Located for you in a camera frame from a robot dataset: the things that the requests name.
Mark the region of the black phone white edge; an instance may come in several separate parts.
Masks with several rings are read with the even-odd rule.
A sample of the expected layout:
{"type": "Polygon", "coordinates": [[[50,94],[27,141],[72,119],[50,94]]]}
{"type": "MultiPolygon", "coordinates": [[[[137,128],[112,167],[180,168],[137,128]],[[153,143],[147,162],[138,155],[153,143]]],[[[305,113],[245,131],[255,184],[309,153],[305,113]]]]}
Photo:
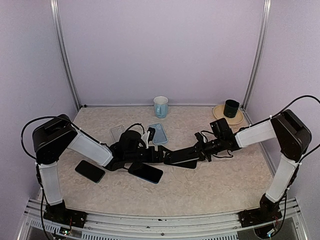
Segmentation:
{"type": "Polygon", "coordinates": [[[188,147],[167,153],[163,163],[174,167],[195,169],[200,155],[194,147],[188,147]]]}

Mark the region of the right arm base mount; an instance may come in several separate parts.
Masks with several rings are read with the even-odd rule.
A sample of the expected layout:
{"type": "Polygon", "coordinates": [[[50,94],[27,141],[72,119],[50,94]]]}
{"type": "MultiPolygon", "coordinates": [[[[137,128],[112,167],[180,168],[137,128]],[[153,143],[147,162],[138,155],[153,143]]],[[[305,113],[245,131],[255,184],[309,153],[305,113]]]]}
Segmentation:
{"type": "Polygon", "coordinates": [[[259,201],[258,208],[246,209],[238,213],[241,227],[251,227],[282,218],[279,205],[280,201],[272,202],[265,195],[263,195],[259,201]]]}

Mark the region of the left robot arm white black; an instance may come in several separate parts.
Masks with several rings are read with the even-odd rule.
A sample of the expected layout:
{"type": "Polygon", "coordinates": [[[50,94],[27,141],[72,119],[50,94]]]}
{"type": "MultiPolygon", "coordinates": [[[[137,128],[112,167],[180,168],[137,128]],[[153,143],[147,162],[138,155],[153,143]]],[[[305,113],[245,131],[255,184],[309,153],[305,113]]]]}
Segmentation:
{"type": "Polygon", "coordinates": [[[74,124],[66,114],[43,116],[29,121],[22,128],[22,146],[25,145],[26,128],[40,120],[46,122],[32,133],[34,154],[28,150],[25,153],[35,160],[43,199],[51,207],[50,214],[61,223],[70,218],[70,211],[65,207],[61,193],[58,173],[58,161],[66,150],[85,157],[75,170],[94,183],[99,183],[106,171],[120,170],[127,164],[130,165],[127,169],[130,174],[153,184],[158,184],[163,176],[161,169],[152,166],[164,162],[164,150],[149,145],[156,132],[151,127],[142,133],[129,127],[120,134],[117,142],[107,145],[74,124]]]}

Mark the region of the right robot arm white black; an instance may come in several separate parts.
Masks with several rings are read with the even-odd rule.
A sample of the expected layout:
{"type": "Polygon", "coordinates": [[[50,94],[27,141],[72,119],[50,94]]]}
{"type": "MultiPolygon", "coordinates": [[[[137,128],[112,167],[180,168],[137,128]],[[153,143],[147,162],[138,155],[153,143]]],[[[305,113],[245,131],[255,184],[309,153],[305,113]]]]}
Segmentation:
{"type": "Polygon", "coordinates": [[[301,99],[320,101],[313,95],[299,96],[276,114],[242,127],[236,132],[233,132],[226,118],[217,119],[210,123],[213,140],[205,140],[201,132],[197,132],[195,134],[197,142],[194,146],[173,151],[167,155],[167,161],[172,165],[195,160],[210,162],[221,152],[235,152],[252,145],[276,142],[280,159],[273,180],[264,194],[268,202],[257,208],[255,212],[260,222],[266,222],[275,214],[276,209],[273,204],[285,196],[302,161],[319,149],[318,145],[309,149],[313,138],[312,133],[306,124],[290,110],[290,106],[301,99]]]}

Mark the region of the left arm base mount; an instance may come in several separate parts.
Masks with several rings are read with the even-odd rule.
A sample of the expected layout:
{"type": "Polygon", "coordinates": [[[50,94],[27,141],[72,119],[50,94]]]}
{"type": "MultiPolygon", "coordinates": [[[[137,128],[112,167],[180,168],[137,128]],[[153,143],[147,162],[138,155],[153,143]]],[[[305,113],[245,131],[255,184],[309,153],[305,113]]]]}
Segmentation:
{"type": "Polygon", "coordinates": [[[45,206],[43,214],[44,219],[59,223],[69,227],[84,228],[87,219],[87,213],[84,211],[66,208],[65,201],[56,205],[45,206]]]}

